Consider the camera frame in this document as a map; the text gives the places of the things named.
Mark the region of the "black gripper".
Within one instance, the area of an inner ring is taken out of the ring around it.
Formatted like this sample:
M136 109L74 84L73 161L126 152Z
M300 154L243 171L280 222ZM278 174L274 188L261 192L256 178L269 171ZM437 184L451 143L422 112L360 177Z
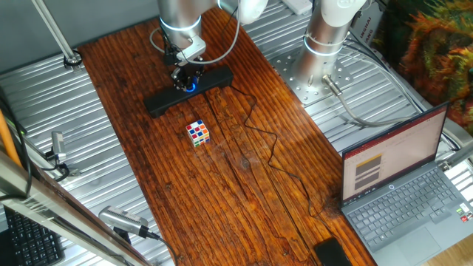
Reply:
M191 77L193 78L192 87L197 88L203 75L203 66L190 64L186 59L180 58L182 50L174 44L167 45L164 51L164 64L167 67L172 67L169 74L173 80L174 87L186 92L187 77Z

